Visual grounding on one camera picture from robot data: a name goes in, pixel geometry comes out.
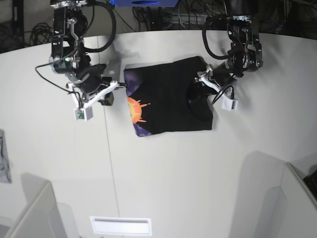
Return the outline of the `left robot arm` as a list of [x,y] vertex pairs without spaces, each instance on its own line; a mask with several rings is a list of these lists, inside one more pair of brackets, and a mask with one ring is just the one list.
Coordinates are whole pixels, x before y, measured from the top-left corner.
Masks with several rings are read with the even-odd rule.
[[[254,72],[263,66],[262,45],[259,41],[259,31],[253,24],[253,17],[259,12],[256,0],[226,0],[225,13],[209,16],[202,27],[202,39],[207,53],[222,64],[213,67],[207,65],[205,71],[198,72],[194,79],[194,88],[189,91],[189,103],[197,102],[203,97],[214,95],[211,102],[214,105],[222,100],[222,108],[236,110],[238,99],[235,94],[236,81],[244,76],[246,71]],[[219,21],[226,23],[226,32],[231,41],[230,50],[223,56],[211,51],[207,30]]]

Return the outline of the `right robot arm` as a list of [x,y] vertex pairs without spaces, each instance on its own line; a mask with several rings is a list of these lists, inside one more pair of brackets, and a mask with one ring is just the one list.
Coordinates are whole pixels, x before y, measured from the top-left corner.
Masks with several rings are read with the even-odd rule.
[[[48,64],[55,73],[68,77],[69,84],[62,90],[74,96],[79,108],[93,100],[103,106],[111,106],[114,101],[110,87],[113,79],[103,75],[106,64],[91,64],[89,54],[105,51],[115,39],[114,3],[98,0],[52,0],[50,5],[54,8],[54,18],[52,52]],[[84,37],[93,21],[87,20],[82,8],[96,6],[105,9],[110,15],[111,34],[102,47],[87,48],[84,45]]]

